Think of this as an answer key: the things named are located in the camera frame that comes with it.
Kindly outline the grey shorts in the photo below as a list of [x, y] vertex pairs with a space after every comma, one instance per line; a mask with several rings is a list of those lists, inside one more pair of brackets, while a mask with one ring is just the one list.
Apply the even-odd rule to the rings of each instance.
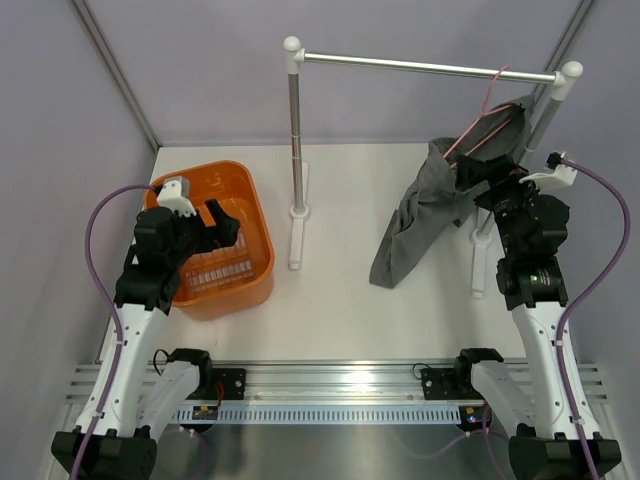
[[[531, 133], [534, 97], [526, 100], [528, 129], [514, 156]], [[467, 192], [455, 188], [456, 170], [448, 170], [438, 147], [451, 145], [455, 137], [428, 142], [427, 157], [394, 210], [373, 259], [369, 283], [387, 289], [396, 287], [419, 263], [437, 237], [450, 225], [461, 226], [474, 209], [473, 195], [482, 193], [480, 184]]]

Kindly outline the pink wire hanger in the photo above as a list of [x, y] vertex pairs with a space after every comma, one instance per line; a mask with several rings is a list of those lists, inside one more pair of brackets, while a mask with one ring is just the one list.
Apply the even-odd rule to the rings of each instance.
[[437, 152], [442, 155], [448, 170], [456, 168], [460, 156], [487, 162], [504, 155], [513, 157], [519, 148], [523, 132], [528, 129], [526, 98], [516, 98], [490, 108], [491, 92], [498, 77], [496, 74], [492, 78], [480, 115], [458, 138], [452, 139], [451, 145], [438, 147]]

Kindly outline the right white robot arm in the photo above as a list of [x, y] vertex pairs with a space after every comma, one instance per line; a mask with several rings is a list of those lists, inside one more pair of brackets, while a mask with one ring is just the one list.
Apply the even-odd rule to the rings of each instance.
[[458, 190], [488, 185], [474, 202], [498, 228], [504, 256], [497, 286], [524, 346], [532, 393], [523, 392], [491, 348], [463, 349], [450, 368], [423, 365], [420, 381], [427, 400], [481, 401], [485, 414], [498, 416], [516, 478], [601, 479], [620, 464], [621, 449], [604, 438], [580, 379], [569, 328], [577, 304], [557, 259], [570, 208], [548, 192], [571, 185], [578, 168], [557, 152], [547, 166], [531, 174], [506, 155], [457, 161]]

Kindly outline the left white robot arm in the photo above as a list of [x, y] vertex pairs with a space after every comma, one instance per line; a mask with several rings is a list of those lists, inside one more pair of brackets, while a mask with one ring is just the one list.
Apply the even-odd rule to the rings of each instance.
[[145, 371], [173, 300], [181, 268], [197, 255], [235, 245], [238, 219], [219, 202], [205, 203], [213, 219], [166, 206], [140, 212], [115, 294], [107, 299], [114, 320], [108, 357], [75, 426], [55, 434], [51, 453], [72, 479], [147, 479], [158, 441], [180, 405], [223, 392], [205, 350], [177, 348], [148, 393]]

